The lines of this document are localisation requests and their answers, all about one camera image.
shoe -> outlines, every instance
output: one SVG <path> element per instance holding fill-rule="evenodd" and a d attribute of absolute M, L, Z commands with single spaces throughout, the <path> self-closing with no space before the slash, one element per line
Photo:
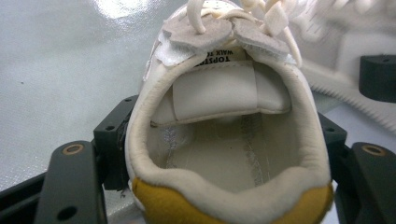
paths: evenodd
<path fill-rule="evenodd" d="M 344 101 L 396 134 L 396 104 L 359 91 L 361 56 L 396 55 L 396 1 L 308 0 L 291 20 L 310 87 Z"/>
<path fill-rule="evenodd" d="M 251 2 L 191 0 L 163 24 L 125 142 L 148 223 L 319 223 L 332 203 L 298 49 L 276 38 L 292 7 Z"/>

black plastic bracket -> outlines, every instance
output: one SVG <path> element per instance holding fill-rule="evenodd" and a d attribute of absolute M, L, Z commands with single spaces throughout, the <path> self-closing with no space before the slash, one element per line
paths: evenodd
<path fill-rule="evenodd" d="M 341 224 L 396 223 L 396 155 L 368 143 L 345 146 L 347 132 L 319 115 Z"/>
<path fill-rule="evenodd" d="M 106 174 L 101 175 L 105 189 L 122 190 L 128 187 L 124 142 L 126 128 L 137 95 L 122 100 L 93 131 L 93 143 L 98 155 L 105 160 Z"/>
<path fill-rule="evenodd" d="M 396 103 L 396 55 L 362 56 L 359 91 L 372 100 Z"/>
<path fill-rule="evenodd" d="M 68 143 L 52 153 L 35 223 L 106 223 L 90 142 Z"/>

white surface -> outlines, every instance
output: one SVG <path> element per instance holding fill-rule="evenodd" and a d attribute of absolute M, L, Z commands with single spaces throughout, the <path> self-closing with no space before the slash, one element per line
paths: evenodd
<path fill-rule="evenodd" d="M 0 191 L 47 170 L 50 154 L 138 93 L 163 20 L 184 0 L 0 2 Z M 107 213 L 131 197 L 106 192 Z"/>

